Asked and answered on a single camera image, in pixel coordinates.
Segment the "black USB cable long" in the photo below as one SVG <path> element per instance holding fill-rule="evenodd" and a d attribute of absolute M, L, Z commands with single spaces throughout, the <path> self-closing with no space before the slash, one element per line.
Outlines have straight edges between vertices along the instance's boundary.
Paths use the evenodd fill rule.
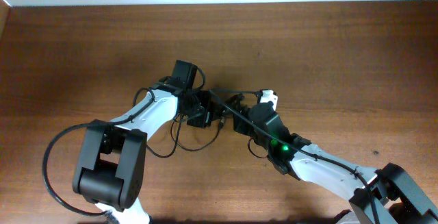
<path fill-rule="evenodd" d="M 226 121 L 226 118 L 219 118 L 210 126 L 199 128 L 171 120 L 165 124 L 168 131 L 158 133 L 159 138 L 150 139 L 146 150 L 160 159 L 172 157 L 178 149 L 185 152 L 205 150 L 217 141 Z"/>

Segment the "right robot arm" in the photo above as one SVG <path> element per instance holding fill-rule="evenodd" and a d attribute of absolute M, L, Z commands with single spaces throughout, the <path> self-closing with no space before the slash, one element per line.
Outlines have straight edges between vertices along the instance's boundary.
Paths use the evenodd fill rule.
<path fill-rule="evenodd" d="M 273 99 L 249 108 L 241 95 L 225 101 L 235 131 L 249 136 L 267 152 L 282 175 L 325 188 L 349 202 L 358 223 L 436 223 L 437 206 L 401 167 L 381 169 L 348 162 L 291 133 L 275 111 Z"/>

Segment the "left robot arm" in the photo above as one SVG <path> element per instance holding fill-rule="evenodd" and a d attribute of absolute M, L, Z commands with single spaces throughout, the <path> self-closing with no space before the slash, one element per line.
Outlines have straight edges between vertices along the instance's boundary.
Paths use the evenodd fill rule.
<path fill-rule="evenodd" d="M 169 76 L 140 89 L 129 111 L 110 121 L 84 126 L 85 137 L 73 175 L 73 191 L 94 204 L 113 223 L 150 223 L 139 200 L 149 139 L 173 119 L 200 116 L 195 64 L 178 60 Z"/>

